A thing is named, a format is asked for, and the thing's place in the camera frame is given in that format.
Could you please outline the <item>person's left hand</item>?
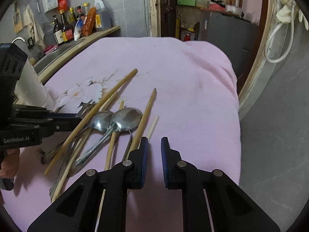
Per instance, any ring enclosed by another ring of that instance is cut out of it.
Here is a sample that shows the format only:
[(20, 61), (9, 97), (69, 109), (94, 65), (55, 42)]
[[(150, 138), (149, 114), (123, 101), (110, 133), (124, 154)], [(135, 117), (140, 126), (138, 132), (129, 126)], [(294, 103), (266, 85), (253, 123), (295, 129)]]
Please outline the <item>person's left hand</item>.
[(7, 156), (1, 162), (1, 178), (11, 179), (17, 174), (20, 161), (20, 149), (7, 150)]

